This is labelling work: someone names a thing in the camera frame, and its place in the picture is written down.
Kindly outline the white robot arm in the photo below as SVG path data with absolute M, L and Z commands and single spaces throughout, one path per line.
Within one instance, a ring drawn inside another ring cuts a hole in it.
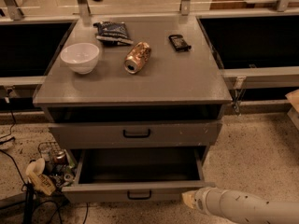
M 182 193 L 191 209 L 236 224 L 299 224 L 299 202 L 268 201 L 238 190 L 204 187 Z

